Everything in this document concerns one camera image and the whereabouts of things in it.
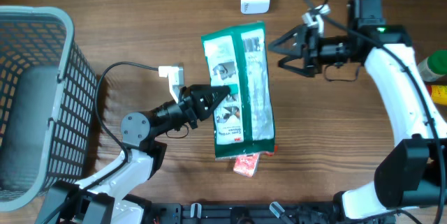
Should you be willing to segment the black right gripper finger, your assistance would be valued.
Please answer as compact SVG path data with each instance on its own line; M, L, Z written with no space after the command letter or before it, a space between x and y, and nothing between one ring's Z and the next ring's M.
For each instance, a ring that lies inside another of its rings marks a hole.
M295 66L288 65L288 62L293 60L297 60L297 58L294 56L286 56L278 61L278 67L304 77L310 77L309 71L306 68L298 68Z
M286 32L283 36L273 40L268 44L268 49L271 52L293 56L302 56L302 37L306 34L306 26L301 24L290 31Z

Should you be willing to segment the green 3M gloves package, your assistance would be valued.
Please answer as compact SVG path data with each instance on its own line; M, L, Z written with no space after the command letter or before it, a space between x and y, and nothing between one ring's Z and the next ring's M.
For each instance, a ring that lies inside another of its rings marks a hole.
M276 132L265 23L228 27L201 40L211 85L230 87L230 94L214 110L215 157L273 151Z

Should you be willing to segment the red small snack box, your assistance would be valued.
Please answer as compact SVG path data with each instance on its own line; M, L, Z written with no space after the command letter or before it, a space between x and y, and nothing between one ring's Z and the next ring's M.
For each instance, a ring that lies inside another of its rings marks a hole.
M235 159L233 171L245 177L253 177L257 171L260 154L238 156Z

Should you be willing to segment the green lid jar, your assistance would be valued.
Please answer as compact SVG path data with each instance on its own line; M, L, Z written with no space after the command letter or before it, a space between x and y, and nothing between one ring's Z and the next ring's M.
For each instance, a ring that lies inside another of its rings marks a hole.
M438 50L418 64L418 72L425 82L434 82L446 75L446 51Z

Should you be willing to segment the orange sauce bottle green cap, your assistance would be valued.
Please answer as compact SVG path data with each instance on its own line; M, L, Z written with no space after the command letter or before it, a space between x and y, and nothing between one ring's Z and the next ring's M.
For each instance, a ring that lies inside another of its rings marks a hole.
M447 86L446 85L433 85L428 84L426 86L428 93L432 101L439 105L447 105Z

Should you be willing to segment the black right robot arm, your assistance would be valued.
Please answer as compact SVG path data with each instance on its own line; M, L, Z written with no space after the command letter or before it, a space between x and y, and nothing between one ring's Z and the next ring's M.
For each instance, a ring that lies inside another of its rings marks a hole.
M272 41L279 67L313 77L329 66L358 63L373 79L393 130L393 150L360 188L335 196L335 216L366 221L405 209L446 204L446 122L434 105L401 25L388 25L381 0L350 0L343 36L326 37L327 5L308 10L303 24Z

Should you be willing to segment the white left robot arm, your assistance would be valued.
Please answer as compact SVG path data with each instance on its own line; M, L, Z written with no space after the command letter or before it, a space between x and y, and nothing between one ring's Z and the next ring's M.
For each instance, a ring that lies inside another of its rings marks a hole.
M122 151L96 174L74 183L57 182L46 195L37 223L145 223L152 203L130 192L160 169L167 145L156 137L211 117L229 95L227 86L182 87L176 99L121 122Z

